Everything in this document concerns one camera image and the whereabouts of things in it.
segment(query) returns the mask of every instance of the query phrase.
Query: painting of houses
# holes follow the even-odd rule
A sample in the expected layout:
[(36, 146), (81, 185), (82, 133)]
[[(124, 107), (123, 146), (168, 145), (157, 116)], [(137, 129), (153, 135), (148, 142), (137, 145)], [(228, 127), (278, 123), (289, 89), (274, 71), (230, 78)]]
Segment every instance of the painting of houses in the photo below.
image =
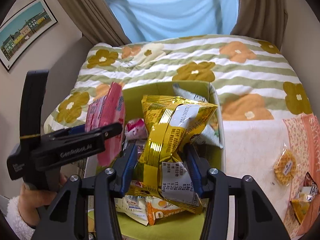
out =
[(9, 71), (25, 49), (57, 23), (44, 0), (35, 0), (0, 27), (0, 60)]

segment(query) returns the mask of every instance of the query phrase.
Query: nutrition label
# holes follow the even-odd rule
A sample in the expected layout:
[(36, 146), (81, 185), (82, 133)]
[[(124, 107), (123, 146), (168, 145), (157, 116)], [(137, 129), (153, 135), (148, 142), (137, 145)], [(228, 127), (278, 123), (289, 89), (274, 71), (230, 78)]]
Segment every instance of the nutrition label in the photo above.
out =
[(190, 175), (182, 162), (162, 162), (162, 187), (164, 198), (199, 206)]

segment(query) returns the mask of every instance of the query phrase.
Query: brown curtain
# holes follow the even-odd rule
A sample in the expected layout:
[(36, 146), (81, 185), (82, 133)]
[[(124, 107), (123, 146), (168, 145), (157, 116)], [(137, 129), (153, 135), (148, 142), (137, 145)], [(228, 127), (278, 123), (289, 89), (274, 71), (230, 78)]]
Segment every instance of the brown curtain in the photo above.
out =
[(280, 49), (286, 23), (284, 0), (239, 0), (231, 34), (269, 41)]
[(71, 20), (92, 43), (130, 43), (105, 0), (58, 0)]

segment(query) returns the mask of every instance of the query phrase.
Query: silver screw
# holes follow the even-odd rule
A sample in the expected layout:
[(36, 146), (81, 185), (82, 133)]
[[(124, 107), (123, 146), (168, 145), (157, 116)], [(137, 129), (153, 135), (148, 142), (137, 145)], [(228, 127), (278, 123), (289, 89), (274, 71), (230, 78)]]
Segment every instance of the silver screw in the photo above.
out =
[(113, 168), (106, 168), (104, 171), (106, 174), (112, 174), (115, 172), (115, 170)]
[(219, 170), (216, 169), (216, 168), (211, 168), (211, 169), (209, 170), (209, 172), (210, 172), (211, 174), (217, 174), (217, 173), (219, 172)]
[(77, 181), (79, 179), (79, 176), (78, 175), (72, 175), (71, 177), (70, 177), (70, 180), (72, 181), (72, 182), (75, 182), (75, 181)]
[(251, 182), (251, 181), (252, 181), (252, 177), (249, 176), (249, 175), (245, 175), (245, 176), (244, 176), (244, 180), (245, 180), (246, 182)]

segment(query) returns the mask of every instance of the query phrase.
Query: curtain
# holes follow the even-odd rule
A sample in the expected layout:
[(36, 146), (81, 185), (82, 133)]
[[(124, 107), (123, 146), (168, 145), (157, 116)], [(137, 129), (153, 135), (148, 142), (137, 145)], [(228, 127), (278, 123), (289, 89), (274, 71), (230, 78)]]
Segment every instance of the curtain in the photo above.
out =
[(230, 34), (238, 0), (106, 0), (132, 42)]
[(92, 43), (130, 43), (105, 0), (58, 0), (83, 35)]
[(284, 0), (239, 0), (231, 34), (269, 41), (280, 49), (286, 21)]

